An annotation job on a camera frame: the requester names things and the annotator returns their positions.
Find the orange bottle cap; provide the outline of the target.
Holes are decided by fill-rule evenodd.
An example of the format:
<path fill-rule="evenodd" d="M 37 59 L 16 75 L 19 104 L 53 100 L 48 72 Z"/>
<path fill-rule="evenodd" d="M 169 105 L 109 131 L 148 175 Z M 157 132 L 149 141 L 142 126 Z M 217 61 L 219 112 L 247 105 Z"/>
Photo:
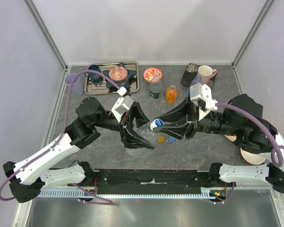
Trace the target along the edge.
<path fill-rule="evenodd" d="M 158 138 L 157 138 L 157 142 L 158 143 L 163 143 L 164 142 L 164 137 L 163 136 L 159 136 Z"/>

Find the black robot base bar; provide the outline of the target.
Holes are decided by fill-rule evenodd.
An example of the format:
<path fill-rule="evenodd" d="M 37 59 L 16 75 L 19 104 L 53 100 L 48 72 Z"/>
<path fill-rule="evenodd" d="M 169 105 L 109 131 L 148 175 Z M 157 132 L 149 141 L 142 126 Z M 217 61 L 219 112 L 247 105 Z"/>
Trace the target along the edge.
<path fill-rule="evenodd" d="M 211 171 L 99 169 L 81 186 L 95 186 L 98 194 L 200 193 L 201 188 L 231 187 Z"/>

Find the green label clear bottle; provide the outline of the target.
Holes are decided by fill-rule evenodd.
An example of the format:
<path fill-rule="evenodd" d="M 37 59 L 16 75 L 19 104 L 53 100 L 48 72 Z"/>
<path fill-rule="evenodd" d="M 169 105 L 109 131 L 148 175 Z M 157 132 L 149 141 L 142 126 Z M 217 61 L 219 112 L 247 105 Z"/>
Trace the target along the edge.
<path fill-rule="evenodd" d="M 152 77 L 152 80 L 150 82 L 150 97 L 158 99 L 160 98 L 162 90 L 162 82 L 160 79 L 160 75 L 158 73 L 155 73 Z"/>

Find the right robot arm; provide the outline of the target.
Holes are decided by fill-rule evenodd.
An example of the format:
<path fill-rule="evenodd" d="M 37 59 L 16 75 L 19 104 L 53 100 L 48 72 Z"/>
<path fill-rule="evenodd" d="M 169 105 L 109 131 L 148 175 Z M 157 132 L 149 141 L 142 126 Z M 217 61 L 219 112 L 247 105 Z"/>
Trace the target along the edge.
<path fill-rule="evenodd" d="M 189 98 L 179 106 L 159 116 L 164 125 L 154 128 L 155 132 L 167 134 L 175 139 L 191 139 L 197 132 L 236 136 L 234 144 L 244 151 L 260 155 L 269 164 L 257 166 L 231 166 L 212 163 L 205 178 L 206 186 L 226 185 L 272 185 L 284 194 L 284 139 L 277 129 L 262 118 L 263 106 L 246 94 L 234 97 L 223 112 L 206 111 Z"/>

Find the clear bottle blue-white cap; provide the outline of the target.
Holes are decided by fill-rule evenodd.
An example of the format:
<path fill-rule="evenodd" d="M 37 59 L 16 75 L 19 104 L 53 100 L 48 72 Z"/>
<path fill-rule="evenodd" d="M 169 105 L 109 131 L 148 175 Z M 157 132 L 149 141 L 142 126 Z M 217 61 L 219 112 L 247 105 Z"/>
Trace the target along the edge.
<path fill-rule="evenodd" d="M 157 142 L 157 138 L 161 135 L 150 129 L 150 123 L 151 122 L 148 122 L 138 128 L 138 133 L 149 142 Z"/>

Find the orange juice bottle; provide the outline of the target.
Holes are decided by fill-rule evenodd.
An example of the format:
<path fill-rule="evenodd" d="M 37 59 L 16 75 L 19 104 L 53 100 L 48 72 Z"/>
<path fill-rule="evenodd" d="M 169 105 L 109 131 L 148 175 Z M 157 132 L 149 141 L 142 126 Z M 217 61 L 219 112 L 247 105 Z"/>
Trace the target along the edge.
<path fill-rule="evenodd" d="M 178 91 L 176 86 L 171 85 L 166 91 L 165 99 L 168 103 L 174 103 L 177 99 Z"/>

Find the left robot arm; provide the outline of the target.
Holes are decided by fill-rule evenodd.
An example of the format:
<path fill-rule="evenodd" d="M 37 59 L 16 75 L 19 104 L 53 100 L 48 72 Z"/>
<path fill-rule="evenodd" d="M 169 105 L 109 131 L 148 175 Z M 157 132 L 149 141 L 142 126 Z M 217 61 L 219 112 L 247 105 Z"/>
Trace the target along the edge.
<path fill-rule="evenodd" d="M 63 129 L 62 133 L 46 147 L 31 157 L 3 165 L 13 198 L 20 203 L 30 201 L 42 191 L 58 186 L 91 186 L 98 176 L 88 162 L 62 169 L 52 167 L 100 137 L 97 128 L 120 133 L 125 148 L 154 149 L 145 138 L 137 134 L 133 124 L 139 128 L 149 122 L 138 102 L 130 96 L 119 98 L 112 110 L 105 110 L 94 97 L 83 99 L 76 109 L 77 119 Z"/>

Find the blue label water bottle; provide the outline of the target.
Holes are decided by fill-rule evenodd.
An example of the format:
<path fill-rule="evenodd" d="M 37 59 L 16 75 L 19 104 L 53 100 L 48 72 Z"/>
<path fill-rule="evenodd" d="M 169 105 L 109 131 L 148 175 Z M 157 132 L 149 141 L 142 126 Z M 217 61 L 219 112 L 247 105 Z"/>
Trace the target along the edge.
<path fill-rule="evenodd" d="M 189 86 L 188 93 L 187 93 L 187 96 L 188 96 L 188 97 L 190 97 L 190 88 L 191 88 L 193 85 L 197 84 L 197 83 L 201 83 L 201 79 L 202 79 L 201 76 L 196 75 L 195 78 L 192 80 L 192 82 L 191 82 L 191 84 L 190 84 L 190 86 Z"/>

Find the blue white bottle cap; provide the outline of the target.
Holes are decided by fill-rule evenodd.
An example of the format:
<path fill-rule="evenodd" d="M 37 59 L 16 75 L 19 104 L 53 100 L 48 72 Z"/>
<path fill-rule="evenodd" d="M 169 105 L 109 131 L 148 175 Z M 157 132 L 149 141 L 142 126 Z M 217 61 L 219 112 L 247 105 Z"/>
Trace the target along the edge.
<path fill-rule="evenodd" d="M 161 127 L 164 125 L 163 120 L 156 118 L 150 123 L 150 129 L 153 130 L 154 128 Z"/>

